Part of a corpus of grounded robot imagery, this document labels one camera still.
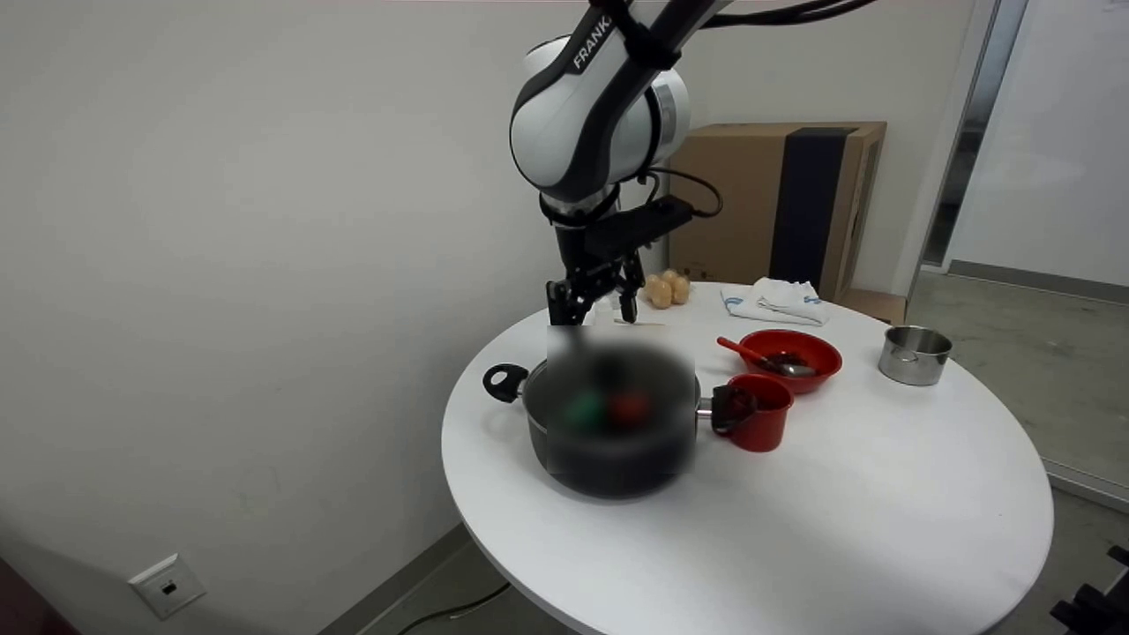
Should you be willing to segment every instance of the white wall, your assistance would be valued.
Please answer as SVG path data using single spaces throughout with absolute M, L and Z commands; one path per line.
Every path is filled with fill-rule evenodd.
M 1029 0 L 956 261 L 1129 286 L 1129 2 Z
M 456 510 L 443 396 L 539 303 L 509 167 L 562 2 L 0 2 L 0 556 L 81 633 L 312 633 Z M 208 600 L 124 577 L 179 550 Z
M 994 0 L 890 0 L 806 28 L 702 34 L 685 65 L 693 125 L 884 121 L 855 286 L 906 293 L 991 6 Z

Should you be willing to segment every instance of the black pot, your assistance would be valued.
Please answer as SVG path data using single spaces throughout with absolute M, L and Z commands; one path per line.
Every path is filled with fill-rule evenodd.
M 581 494 L 648 494 L 693 449 L 697 376 L 657 346 L 589 343 L 553 354 L 531 375 L 489 366 L 482 384 L 501 401 L 523 396 L 539 466 Z

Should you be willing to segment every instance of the power cord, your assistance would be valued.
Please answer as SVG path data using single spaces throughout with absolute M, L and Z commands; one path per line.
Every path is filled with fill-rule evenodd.
M 728 201 L 723 201 L 723 195 L 716 189 L 716 183 L 710 183 L 710 181 L 702 181 L 702 175 L 693 175 L 693 174 L 680 174 L 680 170 L 657 170 L 660 175 L 675 175 L 675 181 L 686 181 L 686 183 L 693 183 L 693 186 L 702 186 L 702 189 L 710 189 L 710 196 L 712 196 L 712 208 L 693 208 L 693 216 L 697 217 L 716 217 L 723 208 L 728 208 Z
M 716 15 L 702 28 L 732 28 L 732 23 L 812 23 L 812 20 L 827 20 L 851 11 L 859 11 L 876 0 L 806 0 L 795 6 L 776 6 L 776 11 L 757 11 L 757 15 Z
M 489 589 L 486 595 L 479 595 L 479 600 L 471 600 L 471 604 L 459 604 L 459 608 L 443 608 L 443 610 L 422 615 L 421 620 L 397 628 L 397 635 L 409 635 L 409 633 L 417 633 L 417 628 L 426 626 L 426 620 L 439 620 L 439 617 L 456 617 L 456 615 L 477 610 L 477 608 L 489 604 L 495 595 L 501 595 L 501 591 L 509 591 L 509 589 L 512 589 L 512 582 Z

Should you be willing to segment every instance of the metal cup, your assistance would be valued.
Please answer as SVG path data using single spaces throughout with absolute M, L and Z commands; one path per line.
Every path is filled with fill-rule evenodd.
M 879 370 L 899 384 L 937 384 L 952 343 L 931 328 L 890 328 Z

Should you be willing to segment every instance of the brown box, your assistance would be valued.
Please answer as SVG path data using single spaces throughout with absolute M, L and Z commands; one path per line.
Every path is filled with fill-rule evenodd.
M 855 307 L 858 314 L 869 314 L 884 324 L 904 324 L 906 321 L 906 301 L 904 295 L 884 295 L 884 293 L 869 293 L 869 289 L 839 289 L 837 303 Z
M 851 286 L 858 237 L 884 125 L 723 125 L 693 129 L 670 170 L 723 195 L 723 216 L 670 237 L 670 269 L 686 280 L 806 280 L 827 301 Z M 670 195 L 710 208 L 697 183 Z

